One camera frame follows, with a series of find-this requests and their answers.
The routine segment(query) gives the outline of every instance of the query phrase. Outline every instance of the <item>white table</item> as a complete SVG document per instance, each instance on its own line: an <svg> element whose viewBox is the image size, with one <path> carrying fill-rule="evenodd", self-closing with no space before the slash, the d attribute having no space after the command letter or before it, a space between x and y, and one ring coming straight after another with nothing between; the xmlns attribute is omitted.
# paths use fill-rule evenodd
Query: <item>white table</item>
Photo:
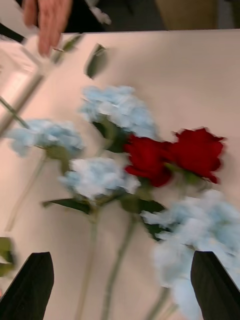
<svg viewBox="0 0 240 320"><path fill-rule="evenodd" d="M93 81L83 74L83 68L96 43L109 48L109 63ZM87 145L85 156L93 156L102 138L76 114L81 88L92 84L135 87L152 111L163 139L172 139L172 131L200 126L227 137L225 167L219 174L222 185L218 188L240 209L239 30L86 35L78 50L66 56L41 84L21 116L73 121ZM33 149L21 159L8 145L6 139L0 143L2 230L41 157L41 151ZM49 209L40 206L41 201L67 196L57 177L56 163L46 164L10 236L15 241L19 268L30 253L50 251L55 284L44 319L73 320L87 259L89 223L80 212L65 211L57 205ZM155 195L159 202L169 205L175 188L160 188ZM84 320L100 319L106 280L127 221L128 215L116 204L105 208ZM117 280L111 319L144 320L155 302L159 286L150 260L153 245L139 226ZM181 316L176 313L171 319Z"/></svg>

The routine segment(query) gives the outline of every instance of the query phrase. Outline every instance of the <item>flower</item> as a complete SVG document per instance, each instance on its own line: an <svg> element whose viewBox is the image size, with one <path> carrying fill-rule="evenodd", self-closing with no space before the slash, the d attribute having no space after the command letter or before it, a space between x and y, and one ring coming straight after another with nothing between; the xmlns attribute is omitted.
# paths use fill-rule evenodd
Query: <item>flower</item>
<svg viewBox="0 0 240 320"><path fill-rule="evenodd" d="M160 286L171 288L174 302L189 320L198 320L201 309L190 281L194 251L175 238L157 244L154 265Z"/></svg>
<svg viewBox="0 0 240 320"><path fill-rule="evenodd" d="M21 157L28 154L29 148L36 146L47 148L52 146L65 147L71 157L75 157L84 147L81 136L71 122L53 122L49 119L28 120L29 128L14 128L6 137L13 139L12 148Z"/></svg>
<svg viewBox="0 0 240 320"><path fill-rule="evenodd" d="M240 213L219 191L208 190L201 198L186 197L170 210L155 214L143 211L141 216L147 224L169 229L183 245L205 251L215 239L228 254L240 252Z"/></svg>
<svg viewBox="0 0 240 320"><path fill-rule="evenodd" d="M125 132L154 139L156 130L150 112L133 92L129 86L108 86L105 90L88 86L83 89L85 101L79 111L89 122L101 122L101 116L106 116Z"/></svg>
<svg viewBox="0 0 240 320"><path fill-rule="evenodd" d="M223 151L221 141L224 138L214 136L207 128L183 130L176 136L178 141L169 145L168 162L218 183L212 172L221 166L219 156Z"/></svg>
<svg viewBox="0 0 240 320"><path fill-rule="evenodd" d="M167 229L157 238L153 260L159 284L172 289L174 302L189 320L200 309L190 282L194 250L213 252L240 287L240 213L216 190L186 197L170 210L143 211L145 223Z"/></svg>
<svg viewBox="0 0 240 320"><path fill-rule="evenodd" d="M114 160L109 158L75 159L70 162L72 171L60 177L60 181L75 194L95 200L111 196L113 191L124 189L134 194L140 185L137 178L126 174Z"/></svg>
<svg viewBox="0 0 240 320"><path fill-rule="evenodd" d="M164 165L167 145L168 142L139 138L132 134L124 146L131 162L125 168L126 172L148 178L154 187L165 185L171 178L171 172Z"/></svg>

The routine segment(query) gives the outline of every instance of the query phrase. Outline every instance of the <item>red rose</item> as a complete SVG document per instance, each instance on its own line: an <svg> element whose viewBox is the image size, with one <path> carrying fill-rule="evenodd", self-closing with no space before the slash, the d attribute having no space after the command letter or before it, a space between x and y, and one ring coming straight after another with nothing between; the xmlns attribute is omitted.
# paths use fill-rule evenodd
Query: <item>red rose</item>
<svg viewBox="0 0 240 320"><path fill-rule="evenodd" d="M220 141L224 138L217 137L207 130L207 128L201 128L176 133L178 141L168 147L168 162L175 163L178 167L200 177L208 178L216 184L218 180L212 172L219 169L221 165L218 157L224 146Z"/></svg>
<svg viewBox="0 0 240 320"><path fill-rule="evenodd" d="M148 178L154 187L165 185L171 178L171 172L165 167L169 142L158 142L146 137L130 136L125 144L131 165L125 170L131 175Z"/></svg>

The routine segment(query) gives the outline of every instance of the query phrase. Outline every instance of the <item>black object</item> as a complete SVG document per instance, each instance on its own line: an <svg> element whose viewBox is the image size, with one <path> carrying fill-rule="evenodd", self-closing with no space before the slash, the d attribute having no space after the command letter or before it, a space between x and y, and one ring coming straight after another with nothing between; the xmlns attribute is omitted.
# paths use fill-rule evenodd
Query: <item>black object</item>
<svg viewBox="0 0 240 320"><path fill-rule="evenodd" d="M23 0L16 0L22 6ZM71 14L65 33L85 33L85 32L104 32L104 28L85 0L73 0Z"/></svg>
<svg viewBox="0 0 240 320"><path fill-rule="evenodd" d="M53 285L50 253L32 253L0 301L0 320L43 320Z"/></svg>
<svg viewBox="0 0 240 320"><path fill-rule="evenodd" d="M240 291L213 252L194 253L191 283L204 320L240 319Z"/></svg>
<svg viewBox="0 0 240 320"><path fill-rule="evenodd" d="M0 40L14 40L21 43L24 40L24 36L14 32L0 23Z"/></svg>
<svg viewBox="0 0 240 320"><path fill-rule="evenodd" d="M130 0L123 0L123 2L125 3L125 5L126 5L128 11L130 12L130 14L133 15L134 14L134 10L133 10L133 8L131 6Z"/></svg>

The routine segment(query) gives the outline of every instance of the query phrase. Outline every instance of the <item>hydrangea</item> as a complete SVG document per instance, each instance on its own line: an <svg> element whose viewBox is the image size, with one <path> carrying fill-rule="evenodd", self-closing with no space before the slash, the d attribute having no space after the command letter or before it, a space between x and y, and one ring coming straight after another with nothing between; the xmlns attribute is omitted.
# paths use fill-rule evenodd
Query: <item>hydrangea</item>
<svg viewBox="0 0 240 320"><path fill-rule="evenodd" d="M20 127L10 130L6 137L13 139L12 149L21 157L28 154L33 146L46 148L62 146L71 157L75 157L84 147L81 136L71 122L53 122L48 119L32 119L27 122L28 128Z"/></svg>
<svg viewBox="0 0 240 320"><path fill-rule="evenodd" d="M99 122L104 115L126 132L155 139L156 130L151 114L133 92L134 89L129 86L108 86L105 90L88 86L83 89L85 101L79 111L89 122Z"/></svg>
<svg viewBox="0 0 240 320"><path fill-rule="evenodd" d="M240 213L219 191L208 190L202 198L186 197L170 210L141 215L148 224L169 228L182 244L198 248L202 239L214 237L230 254L239 250Z"/></svg>
<svg viewBox="0 0 240 320"><path fill-rule="evenodd" d="M127 174L113 159L89 158L70 162L72 171L60 177L60 181L75 194L94 201L97 197L110 196L113 191L123 188L134 194L140 182Z"/></svg>
<svg viewBox="0 0 240 320"><path fill-rule="evenodd" d="M189 320L200 314L190 281L194 250L212 251L240 288L240 213L221 192L208 190L200 199L186 197L170 210L141 216L169 229L157 234L164 242L154 249L154 265L160 285L172 288L175 303Z"/></svg>

